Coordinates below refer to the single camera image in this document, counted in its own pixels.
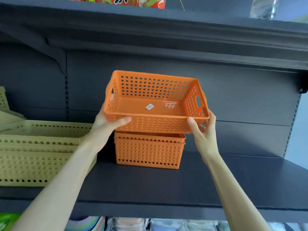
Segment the white price tag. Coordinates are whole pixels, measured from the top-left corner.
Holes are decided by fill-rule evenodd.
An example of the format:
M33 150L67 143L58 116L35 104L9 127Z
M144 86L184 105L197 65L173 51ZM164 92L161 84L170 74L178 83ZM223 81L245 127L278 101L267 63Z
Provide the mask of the white price tag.
M152 109L154 107L154 105L152 105L152 104L149 104L148 106L146 106L145 108L147 109L147 110L150 110L150 109Z

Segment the panel seam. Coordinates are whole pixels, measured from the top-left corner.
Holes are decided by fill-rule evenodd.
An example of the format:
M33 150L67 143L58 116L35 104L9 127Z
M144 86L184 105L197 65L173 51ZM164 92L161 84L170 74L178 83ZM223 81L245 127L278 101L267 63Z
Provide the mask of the panel seam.
M301 96L302 96L302 94L300 94L300 95L298 96L298 100L297 100L297 104L296 104L296 108L295 108L295 113L294 113L293 121L292 121L292 124L291 124L291 127L290 127L290 132L289 132L289 135L288 135L288 140L287 140L287 144L286 144L286 147L285 147L285 152L284 152L284 154L283 154L283 158L286 156L286 153L287 153L288 144L289 144L289 141L290 141L290 137L291 137L293 125L294 125L294 122L295 122L295 119L296 119L296 114L297 114L299 102L300 102L300 100L301 100Z
M65 63L66 63L66 74L65 74L65 107L66 107L66 118L65 120L68 122L69 120L69 102L68 102L68 77L67 77L67 54L65 54Z

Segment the stacked basket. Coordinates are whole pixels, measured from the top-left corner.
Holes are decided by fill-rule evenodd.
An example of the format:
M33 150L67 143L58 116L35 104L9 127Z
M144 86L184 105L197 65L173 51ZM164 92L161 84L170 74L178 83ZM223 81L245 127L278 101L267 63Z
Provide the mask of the stacked basket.
M184 134L191 133L187 117L197 123L210 117L197 79L119 70L107 86L103 110L108 121L132 118L115 132L118 164L171 169L179 168Z
M0 186L46 186L92 124L26 120L0 87ZM89 169L96 163L96 157Z

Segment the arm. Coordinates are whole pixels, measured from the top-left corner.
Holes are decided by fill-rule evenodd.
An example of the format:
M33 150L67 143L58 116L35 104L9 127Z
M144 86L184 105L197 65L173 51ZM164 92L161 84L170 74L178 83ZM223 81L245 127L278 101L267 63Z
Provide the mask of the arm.
M219 155L215 122L216 116L212 112L210 120L205 122L206 127L188 118L197 149L210 170L231 231L272 231Z
M11 231L63 231L95 155L105 146L114 129L130 120L126 117L109 123L99 113L90 133Z

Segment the hand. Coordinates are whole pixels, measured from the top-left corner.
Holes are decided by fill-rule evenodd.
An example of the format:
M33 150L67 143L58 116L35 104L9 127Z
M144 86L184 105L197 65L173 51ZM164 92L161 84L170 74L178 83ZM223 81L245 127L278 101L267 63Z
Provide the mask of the hand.
M194 135L197 149L206 164L208 164L209 159L219 156L215 130L216 116L211 111L210 114L210 119L204 122L205 127L201 124L198 125L192 117L187 119Z
M114 122L108 122L103 113L104 104L95 118L90 133L84 137L82 144L91 146L92 152L97 154L107 143L112 132L131 121L130 117L121 118Z

